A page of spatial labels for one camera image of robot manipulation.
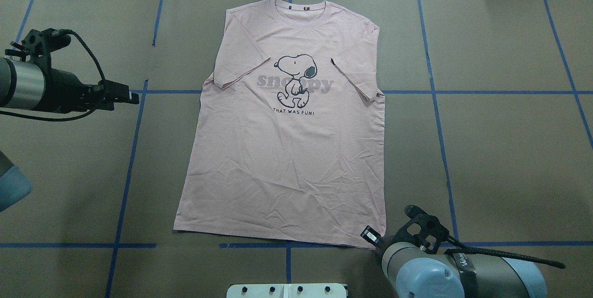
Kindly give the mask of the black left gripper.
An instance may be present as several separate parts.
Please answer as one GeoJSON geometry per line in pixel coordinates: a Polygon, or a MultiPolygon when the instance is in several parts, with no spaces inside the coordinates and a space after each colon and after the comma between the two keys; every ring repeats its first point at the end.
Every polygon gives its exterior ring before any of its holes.
{"type": "Polygon", "coordinates": [[[110,80],[97,85],[83,84],[74,74],[51,69],[43,93],[43,112],[69,114],[90,110],[114,110],[115,103],[137,105],[139,95],[129,86],[110,80]]]}

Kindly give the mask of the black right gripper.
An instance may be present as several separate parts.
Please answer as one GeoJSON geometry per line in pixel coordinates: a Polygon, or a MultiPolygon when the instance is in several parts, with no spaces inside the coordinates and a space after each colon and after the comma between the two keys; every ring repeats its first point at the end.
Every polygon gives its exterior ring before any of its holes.
{"type": "Polygon", "coordinates": [[[383,256],[394,243],[407,242],[428,254],[437,254],[443,242],[451,242],[449,230],[436,216],[427,213],[406,213],[409,220],[394,235],[383,237],[371,226],[366,226],[360,236],[376,248],[377,256],[383,256]]]}

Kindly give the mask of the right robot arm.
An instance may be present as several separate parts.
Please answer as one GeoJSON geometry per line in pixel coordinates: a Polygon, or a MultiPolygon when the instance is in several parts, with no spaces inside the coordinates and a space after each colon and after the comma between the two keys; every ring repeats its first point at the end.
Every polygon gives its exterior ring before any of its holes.
{"type": "Polygon", "coordinates": [[[436,216],[417,206],[405,209],[408,222],[394,235],[367,226],[361,237],[377,254],[383,274],[401,298],[546,298],[537,264],[551,261],[468,247],[436,216]]]}

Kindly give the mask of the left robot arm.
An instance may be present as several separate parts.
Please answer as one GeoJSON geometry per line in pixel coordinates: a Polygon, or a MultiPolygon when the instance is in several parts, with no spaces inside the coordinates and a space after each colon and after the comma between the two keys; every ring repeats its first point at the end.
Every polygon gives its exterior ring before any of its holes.
{"type": "Polygon", "coordinates": [[[72,122],[116,103],[137,105],[139,95],[125,84],[101,80],[83,84],[70,72],[48,72],[32,62],[1,59],[1,114],[40,122],[72,122]]]}

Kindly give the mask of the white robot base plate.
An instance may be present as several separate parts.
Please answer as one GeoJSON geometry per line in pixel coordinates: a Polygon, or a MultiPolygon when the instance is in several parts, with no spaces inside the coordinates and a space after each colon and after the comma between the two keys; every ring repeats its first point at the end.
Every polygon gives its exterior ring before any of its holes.
{"type": "Polygon", "coordinates": [[[277,283],[231,285],[227,298],[347,298],[347,285],[340,283],[277,283]]]}

